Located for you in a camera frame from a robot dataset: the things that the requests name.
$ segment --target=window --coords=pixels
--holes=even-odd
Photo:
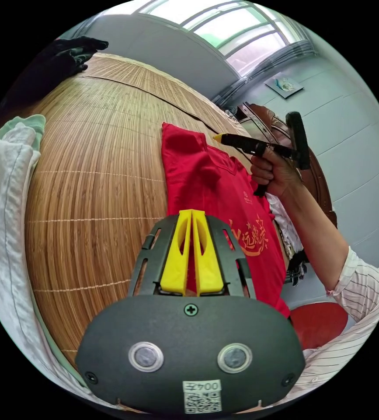
[[[133,0],[106,14],[140,14],[177,25],[202,39],[241,76],[304,37],[289,19],[249,1]]]
[[[241,76],[253,70],[262,60],[284,47],[285,43],[279,34],[270,34],[256,41],[250,42],[245,47],[231,55],[227,61]]]
[[[233,35],[265,22],[265,18],[254,8],[245,8],[222,14],[194,32],[217,47]]]

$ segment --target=yellow print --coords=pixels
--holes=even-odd
[[[240,229],[233,227],[233,220],[229,220],[230,229],[239,242],[240,247],[245,255],[255,257],[268,248],[268,238],[265,237],[264,221],[256,215],[254,224],[246,223],[247,230],[243,233]]]

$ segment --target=qr code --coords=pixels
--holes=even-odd
[[[215,413],[221,411],[220,392],[185,393],[185,413]]]

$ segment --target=window frame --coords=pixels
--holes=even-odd
[[[256,41],[264,36],[270,35],[270,34],[274,34],[277,33],[283,40],[283,42],[285,43],[286,46],[290,45],[290,41],[287,39],[287,37],[284,35],[284,33],[282,32],[282,30],[277,26],[277,23],[282,24],[283,26],[286,27],[287,31],[289,33],[292,33],[292,28],[289,25],[289,22],[286,21],[286,18],[284,15],[281,15],[280,13],[278,13],[277,11],[271,10],[271,13],[276,17],[275,20],[273,20],[270,16],[268,16],[268,14],[262,10],[262,8],[258,7],[257,4],[252,3],[248,0],[229,0],[229,1],[222,1],[220,3],[217,3],[214,6],[209,6],[206,7],[205,9],[195,13],[194,15],[192,15],[191,17],[187,18],[186,20],[184,20],[181,23],[176,23],[173,21],[170,21],[168,19],[165,19],[163,17],[160,16],[154,16],[154,15],[150,15],[149,13],[153,10],[155,10],[156,8],[158,8],[159,6],[161,6],[162,4],[167,3],[169,0],[149,0],[146,4],[144,4],[143,6],[139,7],[138,9],[136,9],[134,12],[132,12],[129,16],[139,16],[142,18],[147,18],[147,19],[151,19],[157,22],[161,22],[166,26],[172,27],[174,29],[180,29],[184,32],[187,33],[188,36],[190,36],[194,41],[196,41],[198,44],[202,45],[203,47],[207,48],[210,51],[213,51],[222,61],[224,61],[226,63],[226,65],[228,66],[229,69],[231,69],[234,74],[240,78],[243,77],[228,61],[227,59],[230,58],[233,54],[235,54],[237,51],[241,50],[242,48],[246,47],[247,45],[249,45],[251,42]],[[232,4],[232,3],[241,3],[241,2],[245,2],[245,5],[242,6],[236,6],[236,7],[232,7],[230,9],[227,10],[220,10],[219,13],[210,16],[208,18],[206,18],[205,20],[201,21],[200,23],[196,24],[194,27],[192,27],[191,29],[186,29],[184,28],[185,25],[187,25],[188,23],[190,23],[192,20],[196,19],[197,17],[203,15],[204,13],[208,12],[208,11],[212,11],[214,9],[217,9],[218,7],[221,6],[225,6],[228,4]],[[251,26],[249,28],[246,28],[242,31],[239,31],[236,34],[233,34],[232,36],[230,36],[229,38],[227,38],[225,41],[221,42],[218,46],[214,47],[212,44],[210,44],[208,41],[206,41],[203,37],[201,37],[200,35],[196,34],[195,31],[198,30],[199,28],[201,28],[202,26],[204,26],[205,24],[213,21],[214,19],[223,16],[227,13],[236,11],[236,10],[242,10],[242,9],[247,9],[247,8],[253,8],[255,9],[264,19],[265,22],[263,23],[259,23],[257,25]],[[234,40],[235,38],[237,38],[238,36],[243,35],[246,32],[249,32],[253,29],[256,28],[260,28],[261,26],[266,26],[266,25],[271,25],[273,27],[273,30],[268,31],[264,34],[260,34],[257,36],[254,36],[250,39],[248,39],[247,41],[243,42],[242,44],[238,45],[237,47],[233,48],[230,52],[228,52],[227,54],[223,54],[220,52],[220,48],[222,48],[223,46],[225,46],[226,44],[228,44],[229,42],[231,42],[232,40]]]

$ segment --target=bamboo mat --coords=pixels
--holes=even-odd
[[[85,328],[126,296],[141,244],[166,215],[162,123],[203,132],[243,163],[211,137],[248,134],[182,82],[105,54],[23,114],[35,113],[47,124],[26,208],[28,270],[42,318],[75,367]]]

